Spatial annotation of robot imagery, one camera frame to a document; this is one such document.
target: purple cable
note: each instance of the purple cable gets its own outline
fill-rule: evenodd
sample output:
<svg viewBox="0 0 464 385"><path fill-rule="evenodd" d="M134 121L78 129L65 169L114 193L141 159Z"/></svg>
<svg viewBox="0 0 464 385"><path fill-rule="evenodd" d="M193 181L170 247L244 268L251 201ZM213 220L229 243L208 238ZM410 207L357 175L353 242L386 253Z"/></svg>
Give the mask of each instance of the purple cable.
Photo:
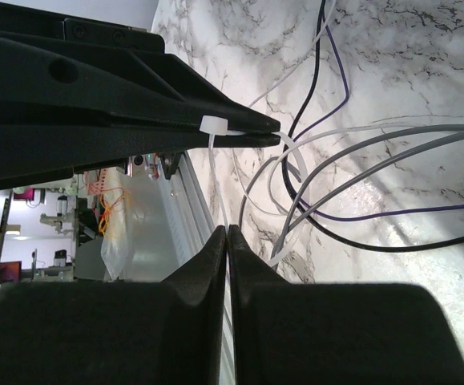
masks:
<svg viewBox="0 0 464 385"><path fill-rule="evenodd" d="M331 42L331 47L333 48L333 53L335 54L335 57L337 58L338 67L341 72L342 82L344 84L345 98L330 113L320 118L317 122L310 124L307 128L305 128L302 132L300 132L294 139L294 142L297 141L299 138L301 138L306 132L310 131L312 128L314 128L318 124L324 122L330 116L333 116L338 110L344 107L344 105L349 101L349 86L347 84L347 78L345 77L344 66L342 65L341 57L338 54L337 45L335 44L335 40L333 39L331 30L329 29L328 26L326 26L326 32L328 33L329 41ZM306 206L307 209L310 207L310 205L303 200L301 200L301 203L304 206ZM349 218L334 217L332 215L328 215L318 210L316 210L316 215L319 215L326 219L330 219L332 221L355 222L355 221L366 221L368 219L374 219L374 218L379 218L379 217L390 217L393 215L395 216L395 215L412 214L412 213L434 213L434 212L440 212L440 211L453 211L453 210L460 210L460 209L464 209L464 204L463 205L428 207L424 209L406 209L406 210L398 210L398 211L387 211L385 213L375 213L375 214L370 214L370 215L364 215L361 217L349 217Z"/></svg>

